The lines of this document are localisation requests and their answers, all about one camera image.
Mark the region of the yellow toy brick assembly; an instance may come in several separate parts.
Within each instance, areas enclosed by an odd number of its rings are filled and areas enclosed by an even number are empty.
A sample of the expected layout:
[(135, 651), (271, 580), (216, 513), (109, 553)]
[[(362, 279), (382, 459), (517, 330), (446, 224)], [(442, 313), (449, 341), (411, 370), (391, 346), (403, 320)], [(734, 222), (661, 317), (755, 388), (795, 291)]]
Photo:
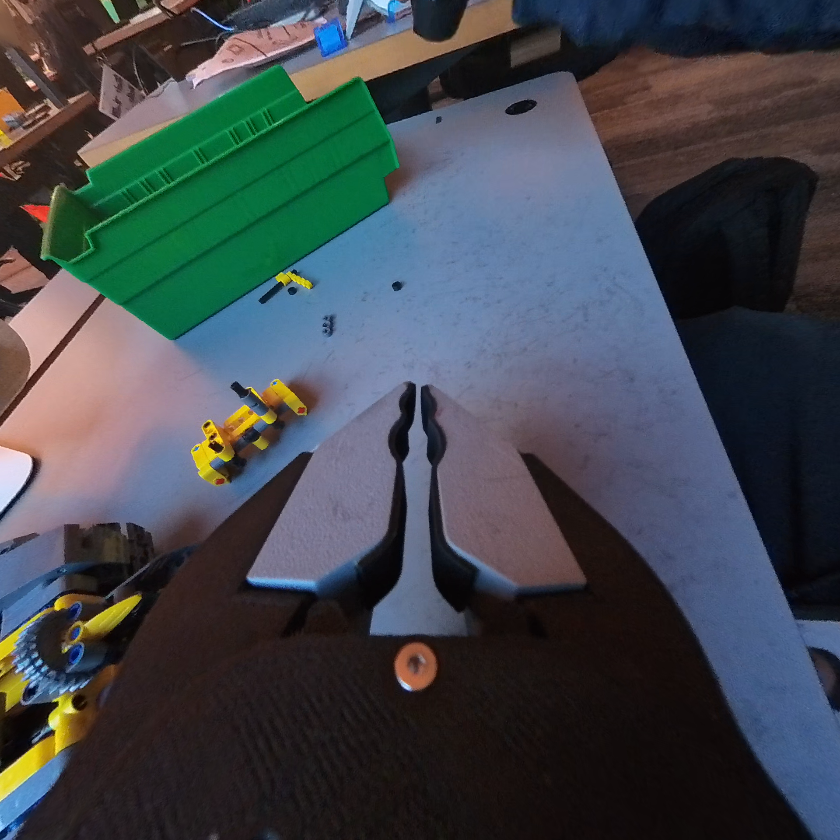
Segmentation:
[(240, 404), (220, 423), (208, 419), (203, 438), (191, 449), (198, 475), (212, 486), (229, 484), (247, 466), (254, 452), (273, 445), (288, 417), (305, 417), (308, 407), (279, 379), (262, 391), (235, 381), (231, 384)]

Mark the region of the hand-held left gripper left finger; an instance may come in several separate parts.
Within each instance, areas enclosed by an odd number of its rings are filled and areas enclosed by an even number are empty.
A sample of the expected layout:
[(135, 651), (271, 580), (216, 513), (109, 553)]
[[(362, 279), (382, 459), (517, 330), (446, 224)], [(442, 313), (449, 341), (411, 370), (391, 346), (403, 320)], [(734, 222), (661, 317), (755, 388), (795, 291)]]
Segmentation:
[(403, 464), (417, 389), (403, 382), (324, 440), (246, 580), (261, 589), (374, 608), (403, 568)]

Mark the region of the grey yellow toy brick vehicle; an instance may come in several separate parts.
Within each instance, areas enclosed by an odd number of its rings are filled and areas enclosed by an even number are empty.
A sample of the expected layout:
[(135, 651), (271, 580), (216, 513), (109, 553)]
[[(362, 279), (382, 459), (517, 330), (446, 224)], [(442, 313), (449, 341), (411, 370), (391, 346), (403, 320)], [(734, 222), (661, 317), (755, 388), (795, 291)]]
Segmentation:
[(131, 522), (1, 545), (1, 837), (15, 837), (88, 735), (128, 647), (197, 549)]

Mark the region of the white printed sign card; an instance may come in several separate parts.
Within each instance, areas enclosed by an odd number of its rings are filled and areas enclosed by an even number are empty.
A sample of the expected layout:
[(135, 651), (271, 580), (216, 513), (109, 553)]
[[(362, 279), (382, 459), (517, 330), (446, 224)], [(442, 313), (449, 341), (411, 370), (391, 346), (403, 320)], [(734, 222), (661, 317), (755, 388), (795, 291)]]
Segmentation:
[(108, 65), (101, 65), (98, 110), (111, 120), (120, 119), (146, 99), (146, 94)]

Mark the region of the patterned paper sheet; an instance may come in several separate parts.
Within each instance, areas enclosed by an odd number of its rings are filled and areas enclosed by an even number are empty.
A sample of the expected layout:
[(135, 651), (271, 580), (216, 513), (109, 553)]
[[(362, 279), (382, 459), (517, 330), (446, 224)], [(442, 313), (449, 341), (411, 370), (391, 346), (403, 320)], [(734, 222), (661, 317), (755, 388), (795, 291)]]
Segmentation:
[(195, 88), (227, 70), (259, 67), (272, 60), (283, 59), (315, 43), (314, 30), (327, 23), (318, 17), (288, 25), (272, 25), (250, 29), (229, 36), (211, 58), (185, 74)]

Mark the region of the person's right forearm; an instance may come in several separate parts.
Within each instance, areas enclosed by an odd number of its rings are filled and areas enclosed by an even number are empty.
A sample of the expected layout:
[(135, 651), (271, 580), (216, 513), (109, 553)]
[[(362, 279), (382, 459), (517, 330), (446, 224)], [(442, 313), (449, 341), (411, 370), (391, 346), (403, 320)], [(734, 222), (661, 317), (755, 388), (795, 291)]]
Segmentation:
[(838, 1), (515, 1), (520, 25), (558, 25), (580, 47), (672, 56), (834, 49)]

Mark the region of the wood-edged grey table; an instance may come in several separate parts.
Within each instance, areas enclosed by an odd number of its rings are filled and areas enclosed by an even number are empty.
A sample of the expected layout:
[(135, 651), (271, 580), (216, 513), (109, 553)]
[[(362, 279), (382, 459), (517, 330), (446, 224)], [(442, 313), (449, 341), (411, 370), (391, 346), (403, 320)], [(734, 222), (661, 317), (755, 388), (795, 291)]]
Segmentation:
[[(411, 20), (402, 18), (393, 24), (373, 24), (354, 36), (347, 49), (323, 58), (317, 49), (284, 59), (293, 84), (305, 100), (311, 101), (347, 81), (386, 77), (407, 68), (441, 57), (459, 56), (474, 47), (517, 29), (512, 19), (512, 2), (469, 2), (457, 33), (450, 40), (434, 43), (423, 40), (412, 29)], [(198, 87), (188, 80), (165, 83), (83, 145), (78, 153), (86, 166), (92, 167), (141, 142), (166, 126), (183, 119), (209, 102), (223, 96), (260, 72), (260, 68), (238, 68), (202, 82)]]

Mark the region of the person's dark clothed body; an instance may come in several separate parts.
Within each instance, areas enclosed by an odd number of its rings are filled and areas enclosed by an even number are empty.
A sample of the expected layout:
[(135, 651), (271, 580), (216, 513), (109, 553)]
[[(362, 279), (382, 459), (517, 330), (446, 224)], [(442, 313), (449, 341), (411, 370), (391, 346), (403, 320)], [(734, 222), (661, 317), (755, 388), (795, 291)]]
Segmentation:
[(730, 308), (675, 325), (786, 599), (838, 615), (838, 321)]

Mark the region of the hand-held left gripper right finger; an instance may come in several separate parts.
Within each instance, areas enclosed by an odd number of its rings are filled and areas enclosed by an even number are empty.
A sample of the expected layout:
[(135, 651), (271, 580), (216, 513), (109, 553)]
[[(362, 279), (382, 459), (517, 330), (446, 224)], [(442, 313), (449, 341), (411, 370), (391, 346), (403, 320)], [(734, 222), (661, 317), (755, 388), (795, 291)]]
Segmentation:
[(504, 602), (582, 592), (587, 580), (523, 456), (433, 385), (421, 389), (431, 467), (434, 582), (462, 613), (476, 596)]

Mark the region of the grey desk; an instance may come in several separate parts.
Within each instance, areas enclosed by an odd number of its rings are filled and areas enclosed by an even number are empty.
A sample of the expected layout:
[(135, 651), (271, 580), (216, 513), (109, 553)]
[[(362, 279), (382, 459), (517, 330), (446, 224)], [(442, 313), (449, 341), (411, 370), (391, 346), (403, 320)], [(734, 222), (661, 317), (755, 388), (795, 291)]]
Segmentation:
[[(838, 838), (837, 721), (576, 82), (543, 77), (391, 133), (391, 201), (298, 263), (312, 291), (261, 305), (254, 290), (174, 341), (109, 300), (93, 309), (2, 425), (38, 461), (2, 540), (130, 521), (161, 550), (197, 543), (400, 382), (435, 385), (633, 545), (764, 768), (814, 837)], [(233, 382), (274, 379), (308, 414), (229, 484), (205, 482), (204, 422), (237, 410)]]

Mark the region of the green plastic bin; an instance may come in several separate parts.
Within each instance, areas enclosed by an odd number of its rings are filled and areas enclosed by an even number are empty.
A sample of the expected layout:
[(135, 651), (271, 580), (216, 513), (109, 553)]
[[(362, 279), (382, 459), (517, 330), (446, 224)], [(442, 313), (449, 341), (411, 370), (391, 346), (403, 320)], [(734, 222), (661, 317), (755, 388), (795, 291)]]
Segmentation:
[(275, 66), (58, 185), (41, 255), (176, 340), (388, 204), (398, 166), (364, 80), (305, 101)]

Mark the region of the dark wooden table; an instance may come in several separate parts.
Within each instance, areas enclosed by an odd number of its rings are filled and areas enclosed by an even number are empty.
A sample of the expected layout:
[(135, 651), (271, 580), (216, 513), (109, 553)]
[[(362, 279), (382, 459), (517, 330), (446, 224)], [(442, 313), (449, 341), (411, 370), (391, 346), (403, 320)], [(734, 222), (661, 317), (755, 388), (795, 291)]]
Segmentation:
[(86, 91), (71, 98), (65, 107), (51, 113), (33, 128), (13, 133), (11, 143), (1, 149), (1, 168), (16, 161), (23, 160), (26, 152), (31, 151), (54, 133), (97, 105), (98, 99), (89, 91)]

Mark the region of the yellow black brick piece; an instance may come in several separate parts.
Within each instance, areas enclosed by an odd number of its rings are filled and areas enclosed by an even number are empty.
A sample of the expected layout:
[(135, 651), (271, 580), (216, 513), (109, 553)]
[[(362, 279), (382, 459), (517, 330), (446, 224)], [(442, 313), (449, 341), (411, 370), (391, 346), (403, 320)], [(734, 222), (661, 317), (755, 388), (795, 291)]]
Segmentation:
[(313, 283), (301, 275), (296, 269), (281, 271), (275, 275), (272, 285), (258, 298), (258, 301), (260, 305), (265, 305), (284, 290), (292, 295), (296, 294), (299, 289), (309, 291), (313, 289)]

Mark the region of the black office chair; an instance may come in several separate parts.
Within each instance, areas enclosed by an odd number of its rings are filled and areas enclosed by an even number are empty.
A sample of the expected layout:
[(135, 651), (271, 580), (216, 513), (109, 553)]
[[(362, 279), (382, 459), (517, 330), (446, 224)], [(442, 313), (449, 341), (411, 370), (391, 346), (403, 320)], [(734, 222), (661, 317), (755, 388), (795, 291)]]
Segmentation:
[(670, 315), (785, 310), (818, 181), (790, 158), (738, 157), (646, 205), (635, 228)]

